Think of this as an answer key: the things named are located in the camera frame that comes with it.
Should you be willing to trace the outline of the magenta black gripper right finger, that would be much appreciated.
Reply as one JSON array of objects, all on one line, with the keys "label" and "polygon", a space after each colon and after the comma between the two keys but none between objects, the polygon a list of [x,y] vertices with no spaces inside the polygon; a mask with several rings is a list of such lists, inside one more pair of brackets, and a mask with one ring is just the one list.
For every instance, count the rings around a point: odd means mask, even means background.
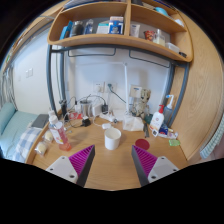
[{"label": "magenta black gripper right finger", "polygon": [[178,168],[165,156],[156,157],[135,145],[132,146],[132,158],[141,186],[178,171]]}]

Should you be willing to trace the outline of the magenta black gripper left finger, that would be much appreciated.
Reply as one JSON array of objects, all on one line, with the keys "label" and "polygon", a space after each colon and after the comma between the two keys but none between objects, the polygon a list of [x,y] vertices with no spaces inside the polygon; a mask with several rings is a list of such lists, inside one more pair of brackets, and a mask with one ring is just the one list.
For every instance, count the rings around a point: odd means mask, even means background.
[{"label": "magenta black gripper left finger", "polygon": [[84,187],[94,156],[95,146],[91,145],[70,157],[59,157],[47,168],[47,171],[78,186]]}]

